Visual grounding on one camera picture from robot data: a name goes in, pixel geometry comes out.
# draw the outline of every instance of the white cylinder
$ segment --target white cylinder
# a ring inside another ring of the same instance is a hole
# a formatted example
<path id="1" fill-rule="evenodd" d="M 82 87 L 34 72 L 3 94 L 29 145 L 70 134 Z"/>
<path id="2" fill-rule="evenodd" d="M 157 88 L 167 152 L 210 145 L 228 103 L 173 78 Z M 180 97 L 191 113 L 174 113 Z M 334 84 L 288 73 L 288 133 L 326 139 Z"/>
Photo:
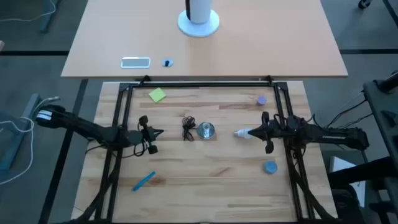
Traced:
<path id="1" fill-rule="evenodd" d="M 213 0 L 186 0 L 187 16 L 191 22 L 202 24 L 210 19 Z"/>

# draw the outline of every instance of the black metal frame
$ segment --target black metal frame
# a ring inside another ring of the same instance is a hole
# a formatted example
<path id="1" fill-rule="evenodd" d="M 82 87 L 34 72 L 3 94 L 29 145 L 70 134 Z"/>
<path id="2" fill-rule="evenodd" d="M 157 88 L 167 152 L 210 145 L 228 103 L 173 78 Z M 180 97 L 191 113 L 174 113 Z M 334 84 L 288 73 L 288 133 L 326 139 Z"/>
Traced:
<path id="1" fill-rule="evenodd" d="M 131 105 L 131 101 L 132 101 L 132 93 L 133 93 L 134 88 L 270 87 L 270 88 L 274 89 L 277 110 L 278 110 L 278 113 L 280 114 L 280 116 L 283 117 L 283 115 L 284 115 L 280 92 L 282 92 L 285 97 L 288 115 L 293 115 L 293 108 L 292 108 L 292 104 L 290 102 L 289 89 L 288 89 L 287 83 L 286 82 L 273 82 L 271 78 L 268 78 L 267 80 L 268 81 L 266 81 L 266 82 L 264 81 L 264 82 L 147 82 L 147 83 L 135 82 L 135 83 L 120 83 L 118 98 L 116 100 L 116 106 L 115 106 L 115 110 L 114 110 L 112 126 L 114 126 L 114 127 L 119 126 L 118 120 L 119 120 L 119 116 L 120 116 L 122 98 L 123 98 L 125 92 L 127 92 L 126 106 L 124 108 L 124 114 L 123 114 L 123 123 L 121 125 L 122 128 L 127 129 L 127 122 L 128 122 L 130 105 Z M 283 119 L 280 120 L 280 123 L 281 123 L 281 125 L 285 126 L 285 121 Z M 305 202 L 306 202 L 306 206 L 307 206 L 308 218 L 303 217 L 303 211 L 302 211 L 302 207 L 301 207 L 301 203 L 300 203 L 297 181 L 294 178 L 296 171 L 295 171 L 293 157 L 292 157 L 293 152 L 295 152 L 297 155 L 297 164 L 298 164 L 298 168 L 300 171 L 300 178 L 303 180 L 305 185 L 308 186 L 308 180 L 307 180 L 307 175 L 306 175 L 306 171 L 305 171 L 305 166 L 304 166 L 301 149 L 291 148 L 290 146 L 288 146 L 286 139 L 284 140 L 284 144 L 285 144 L 286 160 L 287 160 L 287 165 L 288 165 L 288 170 L 289 170 L 293 202 L 294 202 L 294 206 L 295 206 L 297 220 L 300 223 L 303 221 L 315 221 L 313 205 L 311 204 L 310 199 L 305 194 L 304 194 L 304 198 L 305 198 Z M 66 155 L 67 155 L 68 146 L 64 147 L 64 145 L 63 145 L 62 148 L 64 149 L 64 152 L 66 150 L 66 153 L 63 153 L 64 156 L 62 158 L 58 158 L 56 168 L 63 167 L 63 165 L 65 163 L 64 159 L 66 158 Z M 101 178 L 101 185 L 100 185 L 100 191 L 106 190 L 111 185 L 108 211 L 106 211 L 106 218 L 105 219 L 102 218 L 104 198 L 103 197 L 96 198 L 95 200 L 97 200 L 97 201 L 96 201 L 94 218 L 95 218 L 95 221 L 97 221 L 98 223 L 99 222 L 111 223 L 111 220 L 113 219 L 114 204 L 116 201 L 116 193 L 118 190 L 118 179 L 119 179 L 119 172 L 120 172 L 121 161 L 122 161 L 123 148 L 112 149 L 112 151 L 117 151 L 116 162 L 114 164 L 112 171 L 110 171 L 112 152 L 110 150 L 108 150 L 106 153 L 103 175 Z M 62 174 L 62 168 L 55 169 L 55 171 L 53 173 L 52 183 L 50 184 L 50 188 L 47 193 L 46 201 L 45 201 L 43 209 L 42 209 L 42 215 L 40 216 L 39 223 L 47 223 L 49 220 L 50 211 L 52 208 L 53 200 L 55 198 L 55 194 L 57 192 L 57 187 L 58 187 L 58 183 L 59 183 L 61 174 Z"/>

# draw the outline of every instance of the wooden table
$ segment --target wooden table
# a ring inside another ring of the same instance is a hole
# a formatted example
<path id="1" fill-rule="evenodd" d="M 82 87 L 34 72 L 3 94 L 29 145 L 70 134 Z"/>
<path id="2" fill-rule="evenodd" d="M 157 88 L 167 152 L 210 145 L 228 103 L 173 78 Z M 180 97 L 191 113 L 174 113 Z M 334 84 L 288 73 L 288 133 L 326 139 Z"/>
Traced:
<path id="1" fill-rule="evenodd" d="M 180 32 L 184 9 L 184 0 L 88 1 L 62 76 L 347 76 L 319 0 L 214 0 L 221 25 L 204 39 Z M 150 68 L 121 69 L 123 57 L 150 57 Z"/>
<path id="2" fill-rule="evenodd" d="M 294 113 L 309 118 L 303 83 L 288 84 Z M 102 126 L 112 123 L 118 86 L 119 83 L 103 84 L 95 116 L 95 122 Z M 136 129 L 138 118 L 146 114 L 150 126 L 165 132 L 155 142 L 157 154 L 122 160 L 114 222 L 296 221 L 282 141 L 274 140 L 274 152 L 266 154 L 262 141 L 233 137 L 236 130 L 258 127 L 263 111 L 277 112 L 272 88 L 164 88 L 167 97 L 160 103 L 152 102 L 150 91 L 134 90 L 129 129 Z M 267 97 L 265 106 L 256 106 L 259 95 Z M 195 117 L 197 124 L 213 123 L 216 137 L 202 141 L 193 130 L 195 141 L 182 141 L 184 116 Z M 125 155 L 130 153 L 132 148 L 124 150 Z M 86 155 L 74 217 L 98 192 L 105 155 L 104 149 Z M 278 164 L 276 174 L 263 172 L 262 165 L 267 160 Z M 304 161 L 311 191 L 336 216 L 318 144 L 308 145 Z M 132 192 L 152 171 L 156 171 L 156 176 Z M 306 214 L 303 198 L 301 202 Z"/>

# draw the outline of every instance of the purple cap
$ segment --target purple cap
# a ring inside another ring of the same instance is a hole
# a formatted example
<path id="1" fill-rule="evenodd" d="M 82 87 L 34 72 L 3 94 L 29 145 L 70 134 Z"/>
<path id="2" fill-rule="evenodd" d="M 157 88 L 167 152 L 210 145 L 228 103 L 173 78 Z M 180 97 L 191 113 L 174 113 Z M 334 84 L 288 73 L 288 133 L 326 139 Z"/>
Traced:
<path id="1" fill-rule="evenodd" d="M 259 96 L 257 99 L 257 105 L 262 106 L 265 105 L 265 103 L 267 103 L 267 98 L 265 96 Z"/>

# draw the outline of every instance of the gray floor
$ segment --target gray floor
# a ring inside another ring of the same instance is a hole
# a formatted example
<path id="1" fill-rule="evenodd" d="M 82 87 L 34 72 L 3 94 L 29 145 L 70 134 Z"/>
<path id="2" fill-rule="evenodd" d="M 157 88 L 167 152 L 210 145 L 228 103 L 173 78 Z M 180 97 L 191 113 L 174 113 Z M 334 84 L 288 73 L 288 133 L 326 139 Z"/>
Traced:
<path id="1" fill-rule="evenodd" d="M 357 0 L 322 0 L 339 48 L 398 48 L 397 26 L 382 1 L 374 0 L 365 11 L 358 10 L 357 3 Z M 0 22 L 0 40 L 6 42 L 5 50 L 68 50 L 85 4 L 85 0 L 64 0 L 50 33 L 45 35 L 38 33 L 40 20 Z M 391 4 L 398 11 L 398 1 L 391 0 Z M 29 18 L 42 13 L 42 8 L 41 0 L 0 1 L 0 19 Z M 348 78 L 305 80 L 312 112 L 317 114 L 321 124 L 329 122 L 347 99 L 359 93 L 363 82 L 384 78 L 398 69 L 398 55 L 344 55 L 343 59 L 349 72 Z M 79 80 L 60 78 L 64 63 L 65 57 L 0 57 L 0 108 L 18 116 L 30 95 L 39 93 L 43 97 L 60 96 L 62 100 L 59 103 L 72 110 Z M 93 120 L 100 88 L 101 80 L 89 82 L 80 113 L 88 120 Z M 352 121 L 370 112 L 367 105 L 361 108 L 342 117 L 339 123 Z M 374 119 L 368 118 L 358 126 L 368 133 L 371 147 L 366 153 L 370 160 L 386 156 L 387 151 Z M 35 128 L 35 160 L 31 170 L 14 182 L 0 186 L 0 223 L 37 223 L 64 133 L 61 129 Z M 84 139 L 74 137 L 51 222 L 70 218 L 85 144 Z M 322 150 L 330 152 L 340 149 L 322 145 Z M 23 170 L 28 162 L 29 151 L 25 147 L 17 155 L 13 172 Z M 370 223 L 377 223 L 377 218 L 370 220 Z"/>

